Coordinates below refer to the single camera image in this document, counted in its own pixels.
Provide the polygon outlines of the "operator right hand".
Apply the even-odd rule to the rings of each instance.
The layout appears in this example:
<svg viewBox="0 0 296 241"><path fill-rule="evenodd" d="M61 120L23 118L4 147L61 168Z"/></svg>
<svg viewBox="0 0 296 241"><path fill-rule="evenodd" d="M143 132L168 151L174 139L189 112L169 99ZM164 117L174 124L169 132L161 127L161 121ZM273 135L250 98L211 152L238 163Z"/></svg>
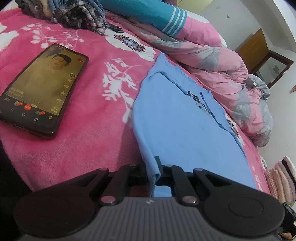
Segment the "operator right hand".
<svg viewBox="0 0 296 241"><path fill-rule="evenodd" d="M290 232L283 232L278 234L281 240L294 240L295 236L292 236Z"/></svg>

